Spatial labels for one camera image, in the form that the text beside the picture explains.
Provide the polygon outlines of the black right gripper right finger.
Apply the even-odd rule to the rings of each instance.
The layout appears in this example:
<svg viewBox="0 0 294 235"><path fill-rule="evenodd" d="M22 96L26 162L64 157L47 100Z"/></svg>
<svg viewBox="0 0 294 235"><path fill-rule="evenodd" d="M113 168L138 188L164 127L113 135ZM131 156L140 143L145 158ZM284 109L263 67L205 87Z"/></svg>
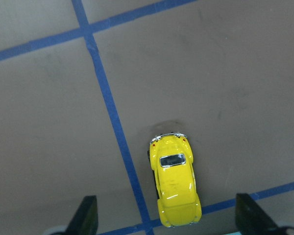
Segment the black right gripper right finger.
<svg viewBox="0 0 294 235"><path fill-rule="evenodd" d="M236 194L235 223L243 235L265 235L278 231L278 225L247 193Z"/></svg>

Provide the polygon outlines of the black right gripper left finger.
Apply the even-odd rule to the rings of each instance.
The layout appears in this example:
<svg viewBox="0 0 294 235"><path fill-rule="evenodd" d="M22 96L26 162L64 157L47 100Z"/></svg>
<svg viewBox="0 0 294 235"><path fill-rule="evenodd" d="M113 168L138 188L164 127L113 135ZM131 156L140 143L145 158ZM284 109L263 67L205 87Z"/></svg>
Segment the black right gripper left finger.
<svg viewBox="0 0 294 235"><path fill-rule="evenodd" d="M68 224L66 235L96 235L98 229L98 205L95 195L85 196Z"/></svg>

